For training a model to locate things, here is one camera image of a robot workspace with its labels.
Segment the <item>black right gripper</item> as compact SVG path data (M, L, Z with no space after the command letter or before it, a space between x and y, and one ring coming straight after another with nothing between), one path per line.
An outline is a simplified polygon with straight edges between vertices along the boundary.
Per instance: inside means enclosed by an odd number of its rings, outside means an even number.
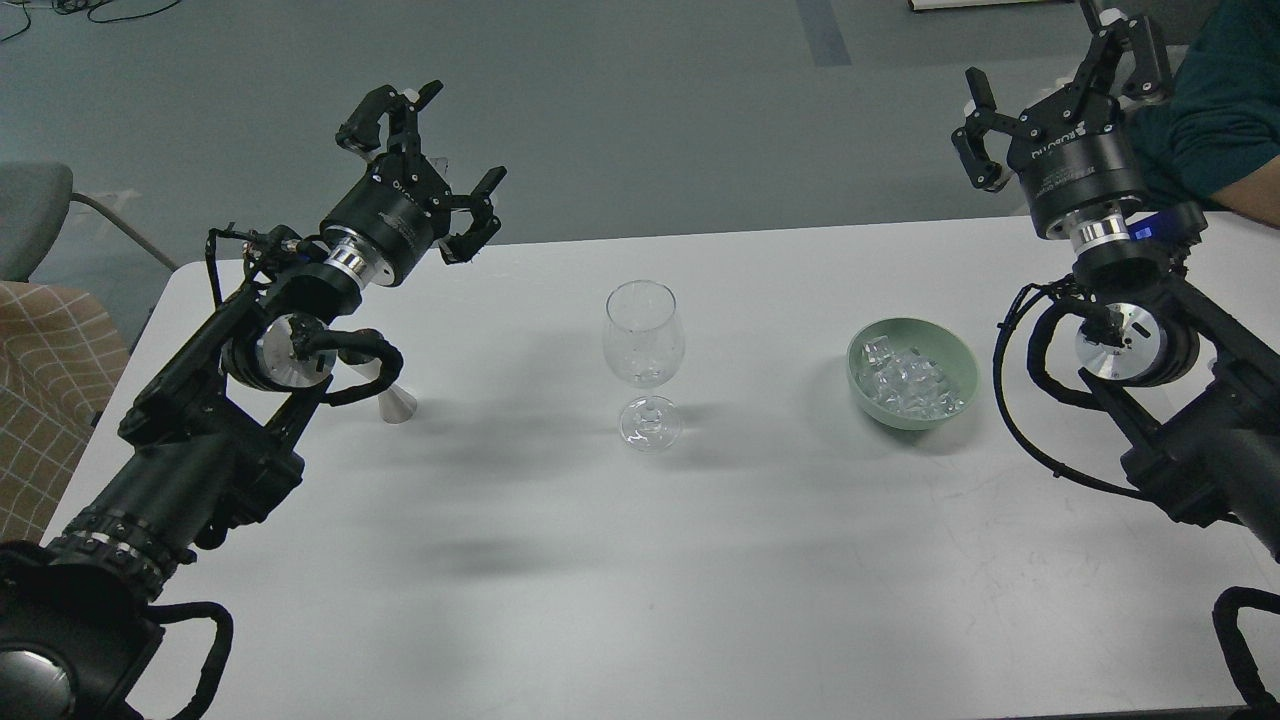
M975 190L997 193L1012 172L1018 176L1034 232L1042 240L1065 240L1066 218L1075 211L1108 208L1132 215L1148 200L1114 95L1123 59L1133 60L1120 83L1123 97L1160 105L1172 96L1172 70L1157 23L1144 14L1106 15L1093 1L1076 5L1091 32L1091 45L1070 79L1070 97L1050 95L1019 117L1005 115L997 109L987 74L969 67L965 81L973 108L951 133ZM1034 138L1030 124L1039 129ZM989 156L986 136L992 132L1015 138L1010 143L1012 172Z

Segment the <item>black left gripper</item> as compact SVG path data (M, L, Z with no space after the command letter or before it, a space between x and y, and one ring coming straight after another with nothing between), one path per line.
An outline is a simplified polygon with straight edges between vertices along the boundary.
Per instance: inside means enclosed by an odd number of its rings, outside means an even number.
M422 155L419 114L443 88L439 79L419 90L383 85L335 132L335 143L361 158L366 172L320 223L320 237L332 247L353 240L365 256L374 254L366 273L374 284L402 284L435 242L445 265L470 263L502 228L492 195L506 167L490 168L470 193L453 193L436 172L440 158ZM449 233L457 211L471 223Z

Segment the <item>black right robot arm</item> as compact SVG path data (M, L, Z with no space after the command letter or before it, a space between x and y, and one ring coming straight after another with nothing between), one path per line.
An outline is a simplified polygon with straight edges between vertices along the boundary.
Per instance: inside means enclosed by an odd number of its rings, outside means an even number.
M1187 279L1207 227L1201 206L1153 211L1123 128L1121 101L1164 102L1172 73L1147 15L1080 4L1089 47L1073 77L1006 115L986 73L966 70L973 109L951 135L972 184L1016 178L1036 234L1068 241L1068 275L1019 290L998 324L992 386L1018 445L1055 477L1152 503L1196 527L1229 521L1279 550L1277 354ZM1010 413L1004 366L1023 318L1027 375L1055 401L1106 414L1129 447L1115 486L1029 441Z

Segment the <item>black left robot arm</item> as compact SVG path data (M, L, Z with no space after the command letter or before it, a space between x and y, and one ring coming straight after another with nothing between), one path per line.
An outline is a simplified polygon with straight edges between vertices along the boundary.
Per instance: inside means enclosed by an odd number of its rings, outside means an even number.
M374 329L338 331L371 284L397 287L430 249L467 263L497 234L494 167L467 193L424 155L420 113L442 91L384 85L335 133L365 172L315 234L211 229L214 310L118 428L129 461L47 544L3 546L3 716L136 719L128 698L177 623L212 642L179 719L211 707L234 620L221 605L160 605L174 573L300 486L315 413L390 391L404 365Z

